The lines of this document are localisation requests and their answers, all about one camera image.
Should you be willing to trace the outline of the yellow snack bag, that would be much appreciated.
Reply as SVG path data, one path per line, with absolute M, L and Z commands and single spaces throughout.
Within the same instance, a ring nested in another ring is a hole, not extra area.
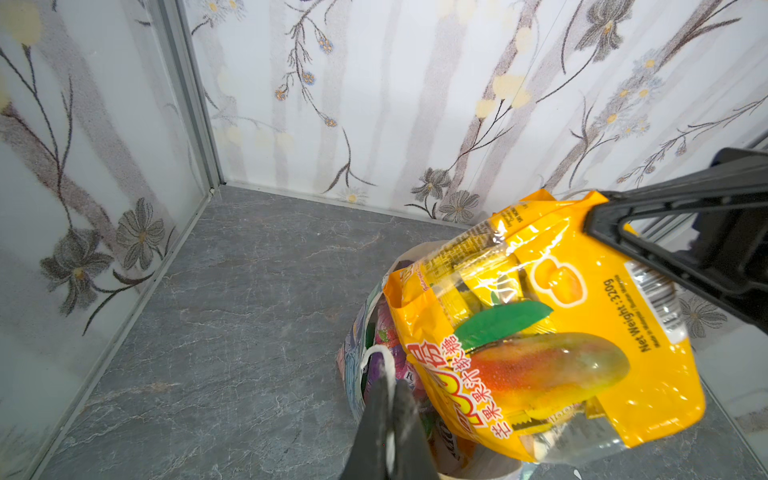
M 453 433 L 574 465 L 703 417 L 674 284 L 586 234 L 606 203 L 539 191 L 389 275 L 407 360 Z

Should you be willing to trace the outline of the purple snack packet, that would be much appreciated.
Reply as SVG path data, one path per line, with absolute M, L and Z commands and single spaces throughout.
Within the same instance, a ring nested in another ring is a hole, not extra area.
M 368 356 L 363 374 L 363 399 L 368 401 L 374 384 L 392 374 L 410 389 L 418 411 L 427 413 L 431 403 L 416 368 L 407 360 L 389 307 L 385 303 L 379 305 L 373 318 L 372 347 L 379 347 L 379 350 Z

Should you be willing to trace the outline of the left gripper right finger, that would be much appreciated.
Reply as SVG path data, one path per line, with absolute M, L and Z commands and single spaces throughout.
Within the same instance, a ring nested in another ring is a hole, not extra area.
M 393 479 L 438 480 L 426 434 L 410 388 L 398 380 L 394 390 L 393 410 L 394 463 Z

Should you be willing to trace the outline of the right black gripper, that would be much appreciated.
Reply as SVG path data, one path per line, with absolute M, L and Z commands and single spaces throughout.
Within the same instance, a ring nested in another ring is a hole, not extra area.
M 767 331 L 765 151 L 724 148 L 706 170 L 604 196 L 588 212 L 586 233 Z M 670 252 L 623 229 L 632 220 L 684 213 L 700 213 L 691 250 Z

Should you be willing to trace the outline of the white paper bag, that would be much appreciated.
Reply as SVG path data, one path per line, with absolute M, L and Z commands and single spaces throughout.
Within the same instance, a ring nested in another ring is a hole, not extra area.
M 345 479 L 528 479 L 533 464 L 450 432 L 407 361 L 382 289 L 360 310 L 337 363 L 359 422 Z

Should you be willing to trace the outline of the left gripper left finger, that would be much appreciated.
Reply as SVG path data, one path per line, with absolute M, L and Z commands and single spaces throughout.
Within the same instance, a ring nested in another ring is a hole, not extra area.
M 341 480 L 389 478 L 392 396 L 388 381 L 383 378 L 372 387 Z

